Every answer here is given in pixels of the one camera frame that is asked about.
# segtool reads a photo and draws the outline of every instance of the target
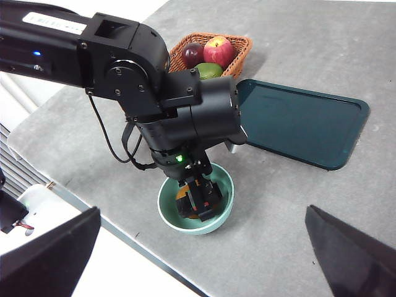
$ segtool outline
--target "plum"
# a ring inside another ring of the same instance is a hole
[[[204,47],[192,42],[184,46],[181,57],[187,68],[193,68],[204,61]]]

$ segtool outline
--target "red apple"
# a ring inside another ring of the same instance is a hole
[[[231,42],[223,36],[217,36],[206,42],[204,47],[204,60],[205,62],[212,62],[219,64],[223,69],[235,58],[235,49]]]
[[[181,57],[187,68],[193,68],[204,61],[204,47],[199,43],[188,43],[181,51]]]

